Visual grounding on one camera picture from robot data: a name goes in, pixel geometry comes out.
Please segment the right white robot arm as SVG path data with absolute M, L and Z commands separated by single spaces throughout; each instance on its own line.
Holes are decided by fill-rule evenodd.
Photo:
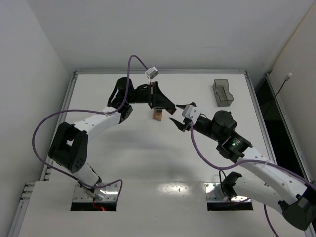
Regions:
M 205 163 L 218 171 L 242 167 L 258 180 L 231 172 L 213 189 L 217 204 L 230 203 L 237 196 L 248 197 L 265 207 L 270 207 L 295 228 L 305 231 L 316 217 L 316 185 L 296 173 L 283 168 L 262 155 L 250 141 L 239 135 L 237 122 L 231 112 L 219 110 L 213 119 L 203 116 L 194 102 L 178 105 L 182 109 L 183 122 L 173 120 L 177 128 L 189 131 L 192 144 Z M 198 132 L 217 142 L 217 151 L 233 165 L 219 167 L 208 161 L 198 149 L 194 138 Z

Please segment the dark wood small cube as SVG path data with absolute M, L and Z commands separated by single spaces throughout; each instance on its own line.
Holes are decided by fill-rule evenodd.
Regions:
M 171 115 L 173 115 L 176 112 L 176 108 L 167 108 L 166 111 L 168 111 Z

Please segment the light wood plank block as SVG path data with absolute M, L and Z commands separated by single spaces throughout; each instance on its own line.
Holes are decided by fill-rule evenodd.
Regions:
M 153 120 L 162 121 L 162 114 L 153 114 Z

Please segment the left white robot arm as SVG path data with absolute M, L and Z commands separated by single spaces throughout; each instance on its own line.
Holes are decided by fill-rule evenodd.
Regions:
M 133 111 L 132 104 L 148 104 L 151 109 L 166 110 L 170 114 L 176 111 L 175 104 L 161 92 L 156 81 L 134 88 L 131 79 L 122 77 L 117 80 L 101 113 L 73 124 L 63 122 L 57 128 L 48 156 L 67 169 L 92 198 L 100 199 L 104 191 L 98 188 L 102 179 L 87 163 L 88 142 L 127 120 Z

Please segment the grey transparent plastic tray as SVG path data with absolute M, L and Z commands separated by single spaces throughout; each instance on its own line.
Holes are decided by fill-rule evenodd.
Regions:
M 227 79 L 216 79 L 212 88 L 218 107 L 229 107 L 232 104 L 234 97 L 229 91 Z

